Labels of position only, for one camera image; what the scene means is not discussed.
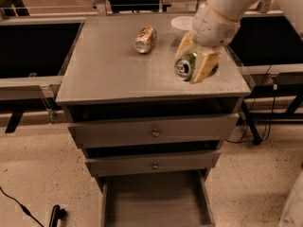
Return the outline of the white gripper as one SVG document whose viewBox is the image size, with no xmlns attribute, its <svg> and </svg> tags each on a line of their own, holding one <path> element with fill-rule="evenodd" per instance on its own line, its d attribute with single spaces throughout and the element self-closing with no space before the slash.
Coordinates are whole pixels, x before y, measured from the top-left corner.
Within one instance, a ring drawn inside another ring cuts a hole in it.
<svg viewBox="0 0 303 227">
<path fill-rule="evenodd" d="M 240 21 L 230 19 L 212 8 L 208 3 L 199 6 L 193 17 L 192 29 L 180 42 L 175 54 L 176 59 L 197 50 L 195 68 L 190 80 L 199 83 L 206 79 L 220 60 L 220 45 L 229 44 L 240 29 Z"/>
</svg>

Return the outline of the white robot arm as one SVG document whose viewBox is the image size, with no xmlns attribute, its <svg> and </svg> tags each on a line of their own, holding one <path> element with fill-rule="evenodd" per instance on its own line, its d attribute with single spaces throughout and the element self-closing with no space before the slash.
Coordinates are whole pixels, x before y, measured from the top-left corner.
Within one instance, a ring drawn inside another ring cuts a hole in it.
<svg viewBox="0 0 303 227">
<path fill-rule="evenodd" d="M 221 56 L 222 47 L 230 44 L 240 29 L 243 14 L 258 0 L 205 0 L 197 9 L 192 26 L 175 54 L 177 60 L 194 53 L 193 75 L 199 83 L 209 76 Z M 303 0 L 275 0 L 297 34 L 303 33 Z"/>
</svg>

